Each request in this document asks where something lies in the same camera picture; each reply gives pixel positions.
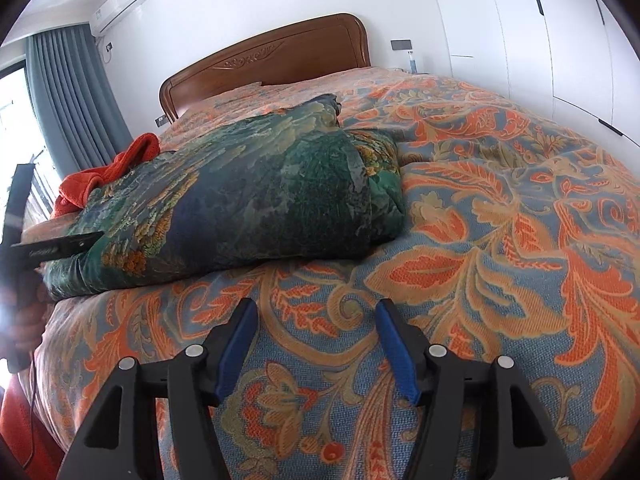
bed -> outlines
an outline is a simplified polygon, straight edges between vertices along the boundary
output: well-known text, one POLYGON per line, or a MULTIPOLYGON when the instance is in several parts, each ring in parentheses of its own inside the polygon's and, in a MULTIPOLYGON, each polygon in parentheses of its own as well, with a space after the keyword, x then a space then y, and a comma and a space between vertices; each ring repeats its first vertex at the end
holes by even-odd
MULTIPOLYGON (((161 148, 327 93, 345 130, 395 139, 401 235, 359 261, 279 260, 60 301, 36 356, 38 416, 66 449, 120 358, 167 359, 249 296, 260 330, 213 416, 232 477, 401 478, 420 414, 396 392, 374 330, 372 309, 389 297, 464 358, 516 359, 577 480, 602 478, 640 418, 638 182, 592 142, 495 93, 370 67, 364 27, 348 14, 261 34, 169 78, 161 148)), ((167 408, 157 409, 175 479, 167 408)), ((457 479, 474 420, 470 407, 457 479)))

cabinet door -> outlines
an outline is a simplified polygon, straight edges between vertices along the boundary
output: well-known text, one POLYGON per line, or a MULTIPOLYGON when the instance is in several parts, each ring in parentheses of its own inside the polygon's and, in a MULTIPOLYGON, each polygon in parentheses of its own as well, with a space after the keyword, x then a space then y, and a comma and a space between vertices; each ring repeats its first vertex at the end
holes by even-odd
POLYGON ((617 160, 622 162, 635 176, 640 177, 640 148, 626 137, 620 137, 598 122, 598 119, 584 110, 554 100, 554 121, 571 128, 578 134, 593 140, 617 160))
POLYGON ((536 0, 495 0, 502 24, 509 97, 543 117, 554 110, 551 52, 536 0))
POLYGON ((438 0, 453 77, 509 95, 506 54, 494 0, 438 0))
POLYGON ((613 69, 613 118, 611 124, 640 144, 640 59, 625 33, 602 0, 613 69))
POLYGON ((611 58, 596 0, 540 2, 551 46, 554 96, 610 123, 611 58))

wooden headboard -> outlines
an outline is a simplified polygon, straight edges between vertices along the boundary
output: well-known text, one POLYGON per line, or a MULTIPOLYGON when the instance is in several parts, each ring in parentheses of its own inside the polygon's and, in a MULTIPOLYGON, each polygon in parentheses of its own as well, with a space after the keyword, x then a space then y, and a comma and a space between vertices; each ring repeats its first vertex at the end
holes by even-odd
POLYGON ((270 30, 201 59, 160 87, 171 121, 213 95, 261 81, 296 83, 371 66, 367 32, 351 14, 333 14, 270 30))

orange towel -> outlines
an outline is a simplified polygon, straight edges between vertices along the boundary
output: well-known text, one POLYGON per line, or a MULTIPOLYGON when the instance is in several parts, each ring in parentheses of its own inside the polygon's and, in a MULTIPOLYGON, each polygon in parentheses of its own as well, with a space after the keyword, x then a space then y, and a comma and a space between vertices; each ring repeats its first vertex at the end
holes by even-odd
MULTIPOLYGON (((17 376, 11 378, 4 393, 0 410, 0 434, 18 462, 24 464, 31 454, 29 401, 17 376)), ((65 453, 35 414, 33 445, 35 451, 27 474, 31 480, 56 480, 65 453)))
POLYGON ((160 153, 160 143, 154 134, 137 137, 126 152, 119 153, 108 166, 91 168, 71 174, 60 184, 60 195, 56 199, 51 218, 84 209, 90 193, 123 176, 130 168, 156 158, 160 153))

green blanket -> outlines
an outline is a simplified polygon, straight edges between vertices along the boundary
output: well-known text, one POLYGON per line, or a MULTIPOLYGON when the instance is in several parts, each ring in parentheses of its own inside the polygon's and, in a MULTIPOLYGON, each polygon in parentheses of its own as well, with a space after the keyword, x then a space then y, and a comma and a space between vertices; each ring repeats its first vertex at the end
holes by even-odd
POLYGON ((345 132, 334 95, 222 126, 95 189, 68 234, 105 236, 51 262, 70 298, 274 258, 361 258, 404 206, 393 140, 345 132))

